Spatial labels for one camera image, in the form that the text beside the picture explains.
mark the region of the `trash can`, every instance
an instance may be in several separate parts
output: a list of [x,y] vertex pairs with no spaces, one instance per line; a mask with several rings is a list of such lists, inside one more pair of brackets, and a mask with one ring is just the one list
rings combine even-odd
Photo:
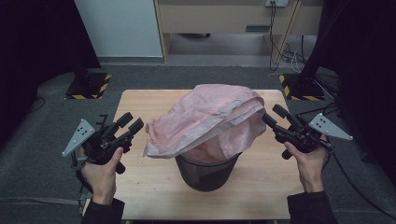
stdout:
[[219,189],[227,182],[233,167],[242,152],[226,161],[202,163],[178,155],[175,157],[181,176],[188,186],[199,191]]

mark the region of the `wooden tabletop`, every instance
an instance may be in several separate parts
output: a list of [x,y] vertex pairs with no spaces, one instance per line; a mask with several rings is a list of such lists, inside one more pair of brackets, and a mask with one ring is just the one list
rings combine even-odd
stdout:
[[[145,123],[157,119],[191,90],[129,90],[120,99],[115,120],[126,112]],[[256,90],[268,114],[288,128],[273,111],[274,104],[287,108],[281,91]],[[118,135],[126,132],[119,130]],[[123,219],[288,219],[286,197],[303,191],[296,161],[281,157],[285,149],[267,131],[239,157],[228,181],[220,189],[191,189],[181,177],[175,159],[143,157],[149,135],[144,128],[134,136],[131,151],[124,154],[126,171],[117,176],[116,198],[125,202]]]

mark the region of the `white wall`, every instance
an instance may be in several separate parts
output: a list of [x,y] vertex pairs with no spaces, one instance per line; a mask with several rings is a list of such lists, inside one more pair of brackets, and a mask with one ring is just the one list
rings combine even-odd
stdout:
[[98,57],[162,57],[151,0],[75,0]]

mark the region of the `black sleeve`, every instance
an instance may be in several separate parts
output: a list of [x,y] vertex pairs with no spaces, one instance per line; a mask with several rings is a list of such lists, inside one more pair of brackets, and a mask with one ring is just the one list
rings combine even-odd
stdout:
[[300,193],[288,197],[290,224],[336,224],[327,194]]
[[113,199],[111,205],[101,205],[90,201],[82,224],[120,224],[125,203]]

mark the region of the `human hand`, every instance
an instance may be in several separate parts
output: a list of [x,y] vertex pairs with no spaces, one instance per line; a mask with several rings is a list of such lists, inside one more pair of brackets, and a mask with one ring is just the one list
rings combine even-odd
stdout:
[[111,205],[116,193],[116,167],[122,157],[122,147],[117,148],[111,160],[105,165],[85,163],[81,173],[91,185],[95,203]]
[[[327,140],[325,135],[322,135],[320,139],[323,141]],[[288,152],[297,160],[300,181],[304,191],[307,193],[323,191],[321,173],[328,159],[328,152],[326,149],[320,146],[312,152],[303,153],[289,142],[285,142],[284,145]]]

